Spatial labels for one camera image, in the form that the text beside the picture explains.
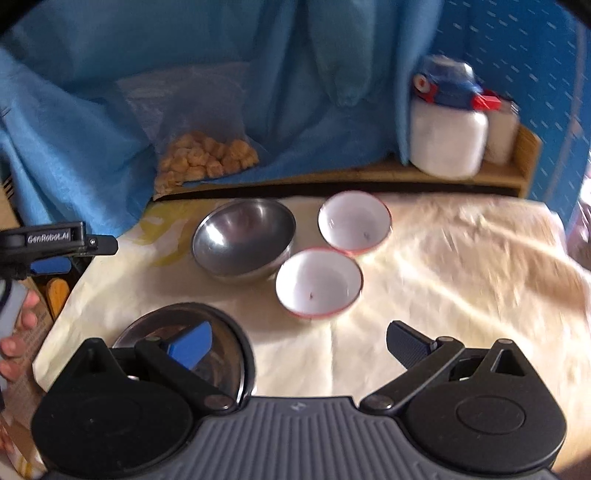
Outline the person's left hand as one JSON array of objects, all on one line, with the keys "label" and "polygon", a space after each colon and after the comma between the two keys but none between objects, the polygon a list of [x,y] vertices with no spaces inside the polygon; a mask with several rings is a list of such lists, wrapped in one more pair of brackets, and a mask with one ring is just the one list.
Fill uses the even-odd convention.
[{"label": "person's left hand", "polygon": [[34,330],[37,326],[38,318],[35,309],[39,302],[39,296],[34,291],[29,290],[19,312],[14,333],[1,339],[1,355],[3,359],[1,360],[0,371],[2,377],[7,381],[16,381],[22,373],[17,360],[26,351],[23,335]]}]

